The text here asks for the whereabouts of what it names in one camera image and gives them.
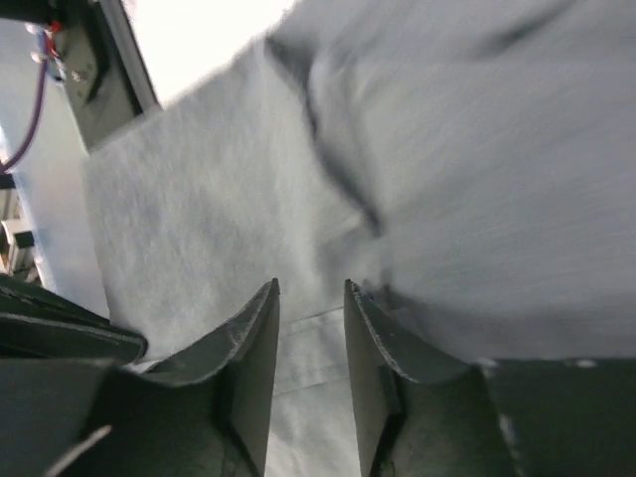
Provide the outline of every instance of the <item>black plastic part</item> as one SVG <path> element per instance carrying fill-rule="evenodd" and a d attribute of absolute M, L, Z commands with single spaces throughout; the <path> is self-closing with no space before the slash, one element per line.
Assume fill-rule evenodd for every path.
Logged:
<path fill-rule="evenodd" d="M 18 232 L 14 238 L 18 248 L 31 248 L 36 243 L 31 231 Z"/>
<path fill-rule="evenodd" d="M 0 174 L 0 191 L 10 191 L 16 188 L 16 183 L 13 180 L 13 174 L 5 173 Z"/>
<path fill-rule="evenodd" d="M 44 25 L 52 16 L 50 0 L 0 0 L 0 18 Z"/>
<path fill-rule="evenodd" d="M 146 375 L 105 361 L 0 360 L 0 475 L 41 477 L 109 429 L 61 475 L 262 476 L 278 293 L 267 283 L 226 325 Z"/>
<path fill-rule="evenodd" d="M 0 275 L 0 356 L 140 359 L 146 340 L 36 285 Z"/>
<path fill-rule="evenodd" d="M 345 334 L 363 477 L 515 475 L 479 370 L 411 335 L 350 281 Z"/>
<path fill-rule="evenodd" d="M 351 282 L 345 333 L 364 477 L 636 475 L 636 360 L 462 371 Z"/>
<path fill-rule="evenodd" d="M 157 100 L 119 0 L 67 0 L 63 13 L 56 44 L 65 88 L 84 145 L 92 149 Z"/>
<path fill-rule="evenodd" d="M 525 475 L 636 475 L 636 360 L 498 361 L 485 375 Z"/>

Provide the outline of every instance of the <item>wire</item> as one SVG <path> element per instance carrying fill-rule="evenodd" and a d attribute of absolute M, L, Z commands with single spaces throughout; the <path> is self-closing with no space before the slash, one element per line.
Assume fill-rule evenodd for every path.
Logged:
<path fill-rule="evenodd" d="M 24 139 L 22 140 L 22 144 L 20 144 L 20 147 L 15 152 L 15 154 L 7 162 L 0 164 L 0 174 L 6 174 L 9 169 L 15 167 L 22 160 L 26 152 L 31 147 L 31 144 L 33 143 L 33 139 L 36 135 L 36 131 L 40 123 L 40 118 L 42 116 L 42 105 L 44 103 L 44 90 L 46 86 L 47 71 L 49 70 L 49 51 L 46 33 L 42 32 L 40 33 L 40 35 L 44 36 L 44 38 L 41 38 L 41 40 L 43 40 L 41 45 L 44 46 L 42 47 L 42 62 L 40 63 L 40 73 L 38 75 L 36 102 L 33 108 L 33 113 L 31 115 L 29 129 L 27 130 L 27 134 L 25 135 Z"/>
<path fill-rule="evenodd" d="M 49 58 L 47 75 L 51 80 L 56 83 L 61 82 L 61 76 L 58 76 L 56 73 L 56 64 L 60 60 L 60 56 L 58 55 L 58 51 L 56 50 L 55 40 L 53 38 L 53 31 L 46 30 L 45 33 L 47 35 L 40 35 L 38 32 L 34 33 L 37 37 L 38 48 L 41 52 L 47 52 L 47 56 Z M 42 53 L 34 53 L 35 61 L 40 62 L 40 58 L 42 57 Z"/>

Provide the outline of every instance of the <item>cloth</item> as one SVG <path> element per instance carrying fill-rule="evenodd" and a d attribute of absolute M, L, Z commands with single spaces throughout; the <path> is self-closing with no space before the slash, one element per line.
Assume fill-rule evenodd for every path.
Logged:
<path fill-rule="evenodd" d="M 633 355 L 635 28 L 627 0 L 305 0 L 293 68 L 255 42 L 86 161 L 111 319 L 161 359 L 277 276 L 270 476 L 354 475 L 346 278 L 466 361 Z"/>

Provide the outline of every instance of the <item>purple cable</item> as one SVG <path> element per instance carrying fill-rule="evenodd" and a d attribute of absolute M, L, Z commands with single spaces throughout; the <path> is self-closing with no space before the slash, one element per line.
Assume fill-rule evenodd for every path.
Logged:
<path fill-rule="evenodd" d="M 11 159 L 9 159 L 4 164 L 0 164 L 0 174 L 6 174 L 9 169 L 14 167 L 16 164 L 18 164 L 18 162 L 20 162 L 20 160 L 22 160 L 25 153 L 29 150 L 29 147 L 31 147 L 31 144 L 33 143 L 33 138 L 36 135 L 36 130 L 38 129 L 38 124 L 40 123 L 40 117 L 42 116 L 42 104 L 44 103 L 44 89 L 46 85 L 47 70 L 49 67 L 48 55 L 46 54 L 46 50 L 42 51 L 42 53 L 43 53 L 44 59 L 42 60 L 42 63 L 40 64 L 40 75 L 38 77 L 36 103 L 33 108 L 33 114 L 31 116 L 31 123 L 29 124 L 29 130 L 27 131 L 27 134 L 24 137 L 22 144 L 20 144 L 20 147 L 18 148 L 16 153 L 13 156 L 11 156 Z"/>

